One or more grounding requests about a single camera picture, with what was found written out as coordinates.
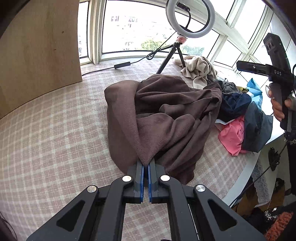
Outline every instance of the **plaid tablecloth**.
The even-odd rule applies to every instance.
[[[20,241],[90,184],[109,185],[122,176],[110,158],[104,89],[120,80],[146,79],[162,60],[86,75],[83,82],[40,96],[0,120],[0,211]],[[112,63],[83,67],[83,72]],[[163,74],[182,76],[171,62]],[[183,77],[189,86],[192,80]],[[205,184],[223,198],[253,153],[231,157],[214,127],[189,183]],[[170,238],[165,204],[126,208],[122,240]]]

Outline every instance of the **orange knitted fabric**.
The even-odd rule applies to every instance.
[[[289,221],[291,220],[293,213],[283,212],[279,215],[275,221],[275,223],[271,226],[271,228],[265,234],[265,238],[268,241],[276,241],[277,238],[281,235]]]

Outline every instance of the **pink cloth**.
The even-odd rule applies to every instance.
[[[246,153],[245,150],[241,150],[242,141],[244,140],[244,116],[242,115],[227,124],[218,135],[218,138],[232,156]]]

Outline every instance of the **green tree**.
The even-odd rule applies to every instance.
[[[153,39],[149,39],[144,43],[141,43],[141,47],[143,50],[156,50],[161,44],[161,41],[154,41]]]
[[[184,45],[181,48],[182,48],[182,53],[184,54],[198,55],[198,56],[201,56],[205,49],[204,47],[190,47],[188,45]]]

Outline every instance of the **brown blanket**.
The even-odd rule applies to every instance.
[[[155,156],[168,175],[187,184],[194,177],[210,128],[218,116],[219,84],[188,87],[179,76],[154,74],[124,80],[105,89],[108,140],[112,160],[124,173],[139,158]]]

